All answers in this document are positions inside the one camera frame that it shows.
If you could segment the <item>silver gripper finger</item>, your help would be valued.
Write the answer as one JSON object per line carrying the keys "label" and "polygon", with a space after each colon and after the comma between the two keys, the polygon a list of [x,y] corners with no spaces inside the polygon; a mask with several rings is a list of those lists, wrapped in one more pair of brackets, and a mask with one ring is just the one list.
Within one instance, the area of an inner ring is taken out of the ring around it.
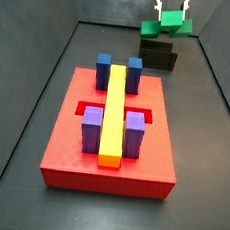
{"label": "silver gripper finger", "polygon": [[155,7],[154,9],[158,12],[158,21],[161,21],[161,17],[162,17],[162,1],[161,0],[154,0],[155,1]]}
{"label": "silver gripper finger", "polygon": [[190,8],[190,5],[189,5],[189,2],[190,2],[190,0],[184,0],[184,3],[183,3],[183,8],[182,8],[182,10],[183,10],[183,20],[185,20],[185,18],[186,18],[186,11]]}

